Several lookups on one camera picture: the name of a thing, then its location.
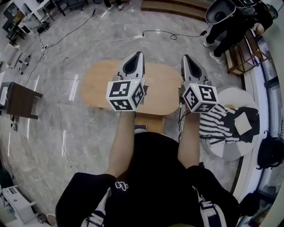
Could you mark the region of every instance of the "black t-shirt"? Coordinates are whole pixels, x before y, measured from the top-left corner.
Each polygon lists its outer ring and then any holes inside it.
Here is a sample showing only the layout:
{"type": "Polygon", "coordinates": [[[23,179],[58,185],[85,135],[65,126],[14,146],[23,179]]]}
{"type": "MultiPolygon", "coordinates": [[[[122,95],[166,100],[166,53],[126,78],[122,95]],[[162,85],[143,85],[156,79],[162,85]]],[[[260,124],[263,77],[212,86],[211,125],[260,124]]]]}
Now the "black t-shirt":
{"type": "Polygon", "coordinates": [[[262,24],[266,31],[273,23],[273,19],[269,12],[269,9],[265,3],[259,3],[255,7],[255,15],[243,15],[241,10],[237,9],[234,16],[231,18],[232,25],[230,29],[232,31],[245,33],[248,29],[253,28],[256,23],[262,24]]]}
{"type": "Polygon", "coordinates": [[[203,226],[196,187],[205,199],[219,205],[228,227],[239,218],[237,200],[207,169],[186,169],[177,159],[178,143],[158,133],[139,133],[128,170],[108,174],[76,173],[56,206],[59,227],[79,227],[109,188],[104,226],[161,226],[184,223],[203,226]]]}

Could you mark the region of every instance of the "wooden table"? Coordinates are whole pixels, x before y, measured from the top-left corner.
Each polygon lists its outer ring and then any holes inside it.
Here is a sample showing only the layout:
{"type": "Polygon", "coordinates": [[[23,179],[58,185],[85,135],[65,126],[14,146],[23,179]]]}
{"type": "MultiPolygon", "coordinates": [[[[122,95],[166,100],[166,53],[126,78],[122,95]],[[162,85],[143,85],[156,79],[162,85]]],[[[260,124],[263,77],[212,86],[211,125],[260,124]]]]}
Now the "wooden table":
{"type": "MultiPolygon", "coordinates": [[[[120,63],[121,61],[103,60],[86,71],[81,89],[84,103],[111,109],[106,100],[107,84],[117,73],[120,63]]],[[[163,133],[164,116],[179,107],[181,75],[168,65],[145,63],[144,78],[145,85],[149,87],[144,104],[138,106],[135,124],[146,125],[151,132],[163,133]]]]}

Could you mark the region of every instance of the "power strip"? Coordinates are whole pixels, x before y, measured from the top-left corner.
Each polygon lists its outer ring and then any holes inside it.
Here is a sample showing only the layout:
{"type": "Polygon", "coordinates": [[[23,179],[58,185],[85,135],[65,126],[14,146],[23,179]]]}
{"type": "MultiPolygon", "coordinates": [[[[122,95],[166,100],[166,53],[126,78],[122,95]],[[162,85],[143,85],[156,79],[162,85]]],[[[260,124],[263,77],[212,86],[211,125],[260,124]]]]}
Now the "power strip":
{"type": "Polygon", "coordinates": [[[41,52],[45,51],[47,48],[48,48],[48,45],[46,45],[45,47],[43,47],[43,48],[41,49],[41,52]]]}
{"type": "Polygon", "coordinates": [[[140,39],[140,38],[144,38],[145,36],[143,36],[143,35],[136,35],[136,36],[134,36],[134,39],[140,39]]]}

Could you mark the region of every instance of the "black backpack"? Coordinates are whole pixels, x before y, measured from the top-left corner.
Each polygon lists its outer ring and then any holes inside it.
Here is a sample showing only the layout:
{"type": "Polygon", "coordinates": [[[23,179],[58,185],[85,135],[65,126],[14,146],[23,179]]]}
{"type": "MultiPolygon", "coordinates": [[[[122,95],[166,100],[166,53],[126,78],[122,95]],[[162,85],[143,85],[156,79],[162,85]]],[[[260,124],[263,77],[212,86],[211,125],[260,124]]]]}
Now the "black backpack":
{"type": "Polygon", "coordinates": [[[257,169],[272,169],[280,165],[283,159],[284,143],[276,137],[271,137],[267,132],[267,137],[262,140],[258,151],[257,164],[259,167],[257,169]]]}

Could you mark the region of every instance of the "oval tabletop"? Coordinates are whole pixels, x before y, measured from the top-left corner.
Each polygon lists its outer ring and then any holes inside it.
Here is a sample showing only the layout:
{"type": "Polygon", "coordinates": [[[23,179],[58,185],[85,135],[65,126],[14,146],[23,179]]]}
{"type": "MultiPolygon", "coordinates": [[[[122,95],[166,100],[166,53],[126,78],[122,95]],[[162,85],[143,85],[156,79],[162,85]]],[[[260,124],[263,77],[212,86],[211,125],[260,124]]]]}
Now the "oval tabletop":
{"type": "MultiPolygon", "coordinates": [[[[84,76],[81,89],[83,102],[96,107],[111,109],[106,100],[107,84],[117,73],[121,61],[103,60],[90,67],[84,76]]],[[[178,88],[181,75],[164,64],[145,63],[145,85],[149,86],[144,104],[137,108],[138,113],[168,115],[179,107],[178,88]]]]}

